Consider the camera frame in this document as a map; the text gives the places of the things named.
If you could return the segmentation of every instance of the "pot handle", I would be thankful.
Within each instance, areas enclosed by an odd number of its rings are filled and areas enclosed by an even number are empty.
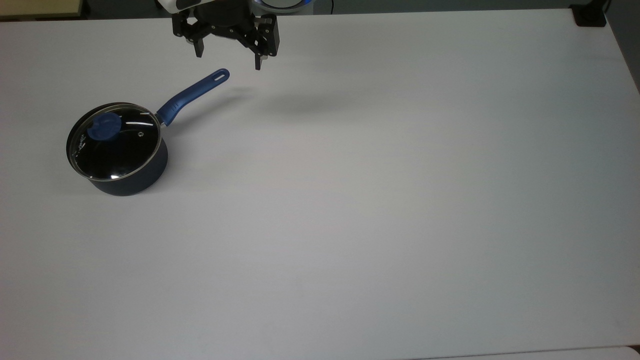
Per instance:
[[[164,122],[166,126],[169,126],[185,105],[206,94],[209,90],[212,90],[228,79],[229,71],[227,69],[220,69],[172,97],[166,104],[162,105],[156,115],[160,121]]]

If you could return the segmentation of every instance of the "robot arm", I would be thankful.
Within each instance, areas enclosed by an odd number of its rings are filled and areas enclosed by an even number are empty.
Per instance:
[[[158,0],[172,14],[173,34],[193,44],[196,56],[204,51],[209,34],[235,39],[254,53],[255,69],[262,60],[278,54],[280,37],[276,15],[255,17],[249,0]],[[193,15],[196,22],[189,24]]]

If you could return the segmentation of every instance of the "blue lid knob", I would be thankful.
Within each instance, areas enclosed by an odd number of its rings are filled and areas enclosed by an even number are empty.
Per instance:
[[[93,126],[86,130],[89,137],[104,141],[114,138],[122,127],[122,120],[116,113],[104,113],[93,118]]]

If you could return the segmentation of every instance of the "saucepan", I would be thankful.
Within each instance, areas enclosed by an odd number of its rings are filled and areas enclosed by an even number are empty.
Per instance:
[[[172,97],[157,113],[129,102],[112,102],[89,111],[67,138],[71,167],[96,188],[128,196],[151,186],[168,161],[161,128],[178,112],[229,78],[220,69]]]

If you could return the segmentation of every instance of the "wooden surface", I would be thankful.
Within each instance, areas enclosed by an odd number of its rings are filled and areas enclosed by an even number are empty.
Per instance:
[[[282,17],[277,58],[168,19],[0,24],[3,360],[416,359],[640,343],[640,96],[570,10]],[[65,157],[100,104],[147,191]]]
[[[82,0],[1,0],[0,19],[79,16]]]

